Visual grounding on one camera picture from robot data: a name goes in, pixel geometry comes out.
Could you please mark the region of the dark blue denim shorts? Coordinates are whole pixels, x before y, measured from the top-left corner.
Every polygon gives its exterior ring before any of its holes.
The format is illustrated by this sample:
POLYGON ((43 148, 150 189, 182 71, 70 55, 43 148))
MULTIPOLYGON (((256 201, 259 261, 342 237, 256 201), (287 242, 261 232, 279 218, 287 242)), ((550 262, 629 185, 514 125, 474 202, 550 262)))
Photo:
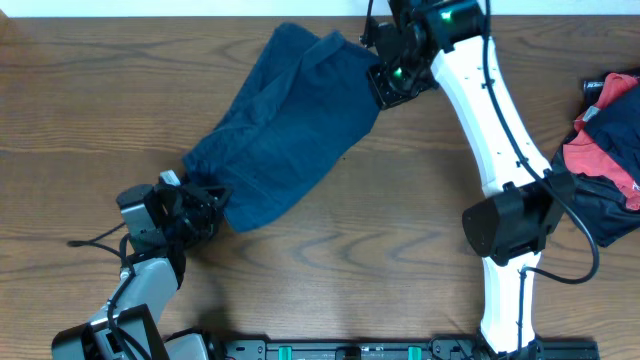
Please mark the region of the dark blue denim shorts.
POLYGON ((200 186, 228 185, 236 232, 266 226, 312 190, 373 128, 366 73, 379 60, 334 31, 276 27, 215 128, 183 158, 200 186))

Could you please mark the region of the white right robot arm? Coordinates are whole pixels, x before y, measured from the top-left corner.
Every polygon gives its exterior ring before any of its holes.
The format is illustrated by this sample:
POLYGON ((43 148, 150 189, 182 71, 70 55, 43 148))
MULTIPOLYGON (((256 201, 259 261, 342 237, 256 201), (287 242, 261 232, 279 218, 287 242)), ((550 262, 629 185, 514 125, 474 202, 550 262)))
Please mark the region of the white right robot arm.
POLYGON ((484 313, 477 359, 536 359, 533 274, 573 194, 533 143, 503 80, 489 15, 475 1, 392 1, 393 20, 367 18, 360 38, 380 58, 367 72, 377 105, 389 109, 440 88, 470 144, 484 198, 463 212, 481 257, 484 313))

